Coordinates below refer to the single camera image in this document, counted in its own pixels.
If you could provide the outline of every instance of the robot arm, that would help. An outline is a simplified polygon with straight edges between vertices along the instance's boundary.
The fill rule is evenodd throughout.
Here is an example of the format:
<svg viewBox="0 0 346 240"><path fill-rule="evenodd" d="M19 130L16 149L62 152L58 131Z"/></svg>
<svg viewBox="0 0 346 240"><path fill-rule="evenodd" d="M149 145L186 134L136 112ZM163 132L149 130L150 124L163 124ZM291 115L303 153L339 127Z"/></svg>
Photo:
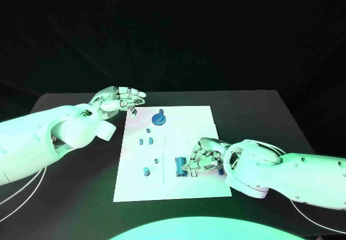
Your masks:
<svg viewBox="0 0 346 240"><path fill-rule="evenodd" d="M61 106L0 123L0 185L36 173L95 136L108 141L115 126L107 122L120 111L137 115L146 93L128 87L101 90L88 104Z"/></svg>
<svg viewBox="0 0 346 240"><path fill-rule="evenodd" d="M277 190L293 201L336 210L346 209L346 160L278 152L275 146L245 140L229 144L202 138L192 150L186 171L222 168L225 183L254 198Z"/></svg>

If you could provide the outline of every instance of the black table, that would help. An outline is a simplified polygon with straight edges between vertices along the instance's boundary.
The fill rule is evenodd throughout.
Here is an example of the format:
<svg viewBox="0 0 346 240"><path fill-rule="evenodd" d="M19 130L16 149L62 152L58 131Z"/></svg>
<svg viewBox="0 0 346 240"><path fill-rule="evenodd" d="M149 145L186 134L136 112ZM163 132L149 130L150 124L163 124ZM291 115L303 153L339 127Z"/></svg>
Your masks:
<svg viewBox="0 0 346 240"><path fill-rule="evenodd" d="M92 93L46 94L32 112L88 103L92 96ZM281 97L272 90L149 92L143 107L206 105L211 106L221 140L236 143L254 139L278 146L288 153L314 153ZM117 126L111 140L95 138L85 148L68 153L48 167L32 199L0 223L3 240L105 240L143 224L192 216L251 221L301 237L332 233L303 218L290 200L274 190L270 190L265 199L255 199L232 190L232 197L112 202L125 113L120 112L108 121ZM17 191L30 178L0 187L1 199ZM0 206L1 218L27 198L38 182L39 178ZM297 206L320 224L346 230L345 212L300 203Z"/></svg>

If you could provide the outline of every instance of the blue disc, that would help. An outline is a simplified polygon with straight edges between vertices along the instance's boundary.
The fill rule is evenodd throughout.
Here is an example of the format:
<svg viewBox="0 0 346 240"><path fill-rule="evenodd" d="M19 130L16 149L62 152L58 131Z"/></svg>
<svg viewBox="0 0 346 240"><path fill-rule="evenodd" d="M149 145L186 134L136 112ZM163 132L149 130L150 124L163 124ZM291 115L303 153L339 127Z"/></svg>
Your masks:
<svg viewBox="0 0 346 240"><path fill-rule="evenodd" d="M166 116L157 113L151 118L151 122L157 126L163 125L166 123Z"/></svg>

